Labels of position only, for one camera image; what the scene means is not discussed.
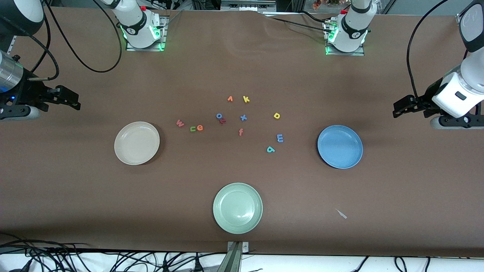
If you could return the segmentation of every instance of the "plate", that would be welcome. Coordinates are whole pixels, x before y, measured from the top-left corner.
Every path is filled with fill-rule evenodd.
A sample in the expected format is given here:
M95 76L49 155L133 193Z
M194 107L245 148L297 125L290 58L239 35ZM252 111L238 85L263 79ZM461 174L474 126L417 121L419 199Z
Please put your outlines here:
M222 188L213 202L213 216L226 232L243 234L254 229L262 217L259 193L245 183L232 183Z
M140 165L149 161L159 147L158 131L146 122L134 122L123 127L114 140L116 156L127 165Z
M318 138L321 158L334 168L348 169L359 163L363 156L363 143L352 129L342 125L325 128Z

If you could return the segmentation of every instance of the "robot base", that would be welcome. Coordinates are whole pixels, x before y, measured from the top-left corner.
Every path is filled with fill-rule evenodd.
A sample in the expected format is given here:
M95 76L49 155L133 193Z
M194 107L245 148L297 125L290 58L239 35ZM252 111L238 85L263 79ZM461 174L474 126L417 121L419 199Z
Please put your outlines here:
M160 16L160 38L156 40L151 46L146 48L136 48L126 41L126 51L142 51L142 52L158 52L165 50L166 36L168 34L169 16Z
M330 39L330 36L333 35L333 31L335 31L335 26L337 25L338 18L337 17L332 17L330 20L326 20L323 25L323 29L331 30L332 32L324 32L324 42L326 46L326 55L339 55L339 56L364 56L364 49L363 49L363 44L358 47L353 52L343 52L336 47L334 47L333 44L331 44L328 40Z

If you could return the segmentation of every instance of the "blue plate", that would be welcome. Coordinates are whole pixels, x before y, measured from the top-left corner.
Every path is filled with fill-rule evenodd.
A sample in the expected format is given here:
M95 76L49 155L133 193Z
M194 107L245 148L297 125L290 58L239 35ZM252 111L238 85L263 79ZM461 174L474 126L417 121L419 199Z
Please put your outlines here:
M348 169L361 160L363 143L358 134L349 127L333 125L319 134L318 152L334 168Z

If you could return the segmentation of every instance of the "green plate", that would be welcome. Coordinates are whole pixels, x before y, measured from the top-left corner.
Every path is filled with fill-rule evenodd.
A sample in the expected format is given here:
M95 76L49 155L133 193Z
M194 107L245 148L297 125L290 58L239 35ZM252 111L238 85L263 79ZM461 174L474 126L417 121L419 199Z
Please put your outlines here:
M262 217L262 199L250 185L240 182L229 184L215 196L213 216L226 232L249 232Z

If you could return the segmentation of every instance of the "white plate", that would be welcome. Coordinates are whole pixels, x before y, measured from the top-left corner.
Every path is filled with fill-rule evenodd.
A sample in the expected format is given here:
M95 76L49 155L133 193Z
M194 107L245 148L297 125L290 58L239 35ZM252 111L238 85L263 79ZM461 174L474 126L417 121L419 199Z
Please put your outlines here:
M134 122L123 127L114 140L116 156L127 165L140 165L149 161L159 147L158 131L146 122Z

